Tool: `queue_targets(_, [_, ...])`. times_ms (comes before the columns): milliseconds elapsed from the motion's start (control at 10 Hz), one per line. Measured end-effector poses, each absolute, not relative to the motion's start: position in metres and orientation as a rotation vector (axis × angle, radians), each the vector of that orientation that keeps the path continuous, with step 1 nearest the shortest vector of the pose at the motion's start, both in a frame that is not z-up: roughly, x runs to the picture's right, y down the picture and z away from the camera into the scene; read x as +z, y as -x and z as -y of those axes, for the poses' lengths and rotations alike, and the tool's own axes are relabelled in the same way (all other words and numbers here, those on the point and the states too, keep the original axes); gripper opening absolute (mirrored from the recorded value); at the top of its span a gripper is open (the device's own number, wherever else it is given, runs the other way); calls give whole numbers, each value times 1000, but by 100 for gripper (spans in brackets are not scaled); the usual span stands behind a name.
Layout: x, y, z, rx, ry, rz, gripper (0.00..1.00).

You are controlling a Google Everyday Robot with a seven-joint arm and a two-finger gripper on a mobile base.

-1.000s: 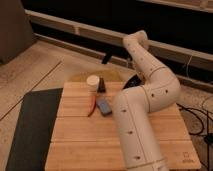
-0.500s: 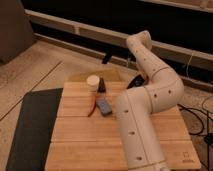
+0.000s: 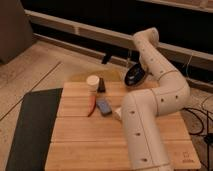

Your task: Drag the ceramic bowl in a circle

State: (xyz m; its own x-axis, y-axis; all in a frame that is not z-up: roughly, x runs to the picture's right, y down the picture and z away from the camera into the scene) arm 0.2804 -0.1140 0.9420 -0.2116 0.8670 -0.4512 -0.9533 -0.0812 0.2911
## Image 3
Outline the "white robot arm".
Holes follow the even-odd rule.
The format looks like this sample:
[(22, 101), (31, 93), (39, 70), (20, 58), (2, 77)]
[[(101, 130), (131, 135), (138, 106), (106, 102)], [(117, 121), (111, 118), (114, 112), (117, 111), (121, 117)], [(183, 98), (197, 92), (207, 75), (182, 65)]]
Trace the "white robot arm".
[(140, 61), (145, 61), (159, 86), (131, 91), (122, 101), (121, 118), (131, 167), (134, 171), (174, 171), (156, 117), (182, 109), (190, 88), (180, 71), (156, 49), (156, 28), (135, 33), (133, 41)]

